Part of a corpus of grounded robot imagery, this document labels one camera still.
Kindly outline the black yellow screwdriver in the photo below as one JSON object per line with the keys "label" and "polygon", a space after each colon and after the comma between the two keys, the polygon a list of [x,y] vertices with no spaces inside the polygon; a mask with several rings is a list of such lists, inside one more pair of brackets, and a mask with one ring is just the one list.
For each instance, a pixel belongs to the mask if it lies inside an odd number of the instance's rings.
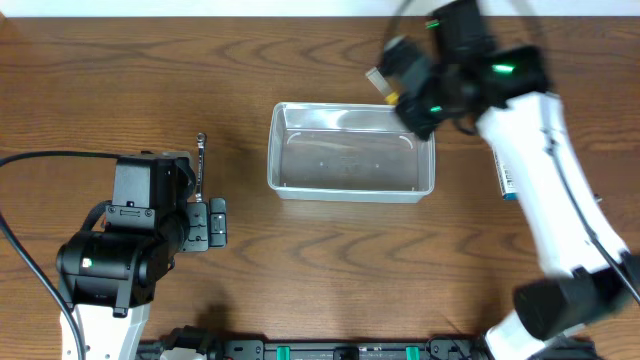
{"label": "black yellow screwdriver", "polygon": [[397,105],[399,95],[392,88],[390,83],[384,78],[384,76],[379,72],[379,69],[377,67],[371,68],[365,74],[365,76],[369,80],[369,82],[381,93],[388,105]]}

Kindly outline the silver combination wrench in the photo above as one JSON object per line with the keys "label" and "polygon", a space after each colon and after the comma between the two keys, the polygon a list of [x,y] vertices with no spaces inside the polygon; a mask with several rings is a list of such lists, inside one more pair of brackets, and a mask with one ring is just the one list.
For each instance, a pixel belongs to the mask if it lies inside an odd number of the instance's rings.
{"label": "silver combination wrench", "polygon": [[207,135],[205,133],[199,133],[196,136],[196,141],[198,147],[198,172],[195,187],[195,199],[197,202],[202,202]]}

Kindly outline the white teal screwdriver set box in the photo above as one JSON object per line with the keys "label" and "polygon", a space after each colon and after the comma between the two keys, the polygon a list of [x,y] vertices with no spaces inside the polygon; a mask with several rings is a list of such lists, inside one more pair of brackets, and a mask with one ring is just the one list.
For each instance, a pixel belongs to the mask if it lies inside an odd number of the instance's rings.
{"label": "white teal screwdriver set box", "polygon": [[506,163],[496,151],[493,151],[493,156],[502,198],[504,200],[516,200],[517,190]]}

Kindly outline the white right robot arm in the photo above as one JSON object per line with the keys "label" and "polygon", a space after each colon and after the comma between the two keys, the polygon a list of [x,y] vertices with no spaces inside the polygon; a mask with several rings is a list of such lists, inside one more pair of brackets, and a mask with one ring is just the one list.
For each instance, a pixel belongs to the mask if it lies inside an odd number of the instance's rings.
{"label": "white right robot arm", "polygon": [[507,165],[543,278],[471,349],[475,359],[531,359],[639,298],[639,258],[601,211],[573,149],[539,45],[501,48],[474,1],[433,10],[425,54],[388,22],[370,81],[403,125],[428,139],[444,121],[481,137]]}

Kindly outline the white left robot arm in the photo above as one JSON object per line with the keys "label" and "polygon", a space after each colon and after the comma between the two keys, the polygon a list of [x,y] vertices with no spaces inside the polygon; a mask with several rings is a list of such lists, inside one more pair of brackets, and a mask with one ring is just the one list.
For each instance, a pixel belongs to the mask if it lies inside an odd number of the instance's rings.
{"label": "white left robot arm", "polygon": [[156,285],[176,255],[226,246],[226,202],[203,198],[202,168],[187,152],[117,160],[111,200],[57,255],[73,318],[63,328],[64,358],[134,358]]}

